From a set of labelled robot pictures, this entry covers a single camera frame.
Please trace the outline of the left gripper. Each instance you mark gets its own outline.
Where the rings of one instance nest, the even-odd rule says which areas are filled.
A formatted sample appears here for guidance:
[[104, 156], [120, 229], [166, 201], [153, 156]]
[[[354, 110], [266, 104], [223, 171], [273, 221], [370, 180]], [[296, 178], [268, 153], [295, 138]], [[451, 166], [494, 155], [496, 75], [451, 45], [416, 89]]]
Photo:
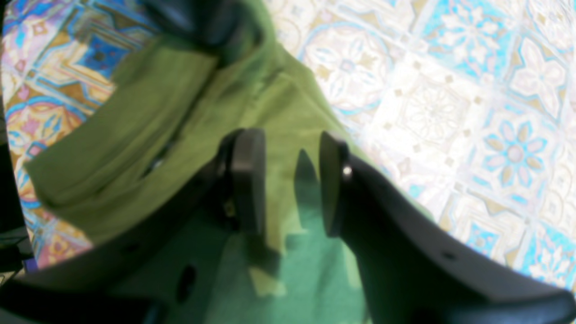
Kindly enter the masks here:
[[204, 48], [235, 47], [259, 38], [253, 1], [144, 0], [147, 15], [163, 31]]

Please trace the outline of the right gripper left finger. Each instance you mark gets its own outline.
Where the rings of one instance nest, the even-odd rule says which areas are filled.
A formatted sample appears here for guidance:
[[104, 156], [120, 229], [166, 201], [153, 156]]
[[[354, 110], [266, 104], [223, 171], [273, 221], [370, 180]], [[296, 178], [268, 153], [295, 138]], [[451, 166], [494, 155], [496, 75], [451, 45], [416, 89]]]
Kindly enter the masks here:
[[3, 324], [201, 324], [225, 247], [265, 227], [265, 133], [239, 129], [152, 215], [1, 287]]

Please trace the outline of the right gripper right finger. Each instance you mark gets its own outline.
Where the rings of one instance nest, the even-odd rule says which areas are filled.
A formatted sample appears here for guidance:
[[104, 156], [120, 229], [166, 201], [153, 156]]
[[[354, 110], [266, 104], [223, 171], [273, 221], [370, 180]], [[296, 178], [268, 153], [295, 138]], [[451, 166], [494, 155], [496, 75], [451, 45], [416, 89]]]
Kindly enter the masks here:
[[374, 324], [569, 324], [575, 299], [441, 230], [334, 133], [319, 148], [324, 228], [352, 250]]

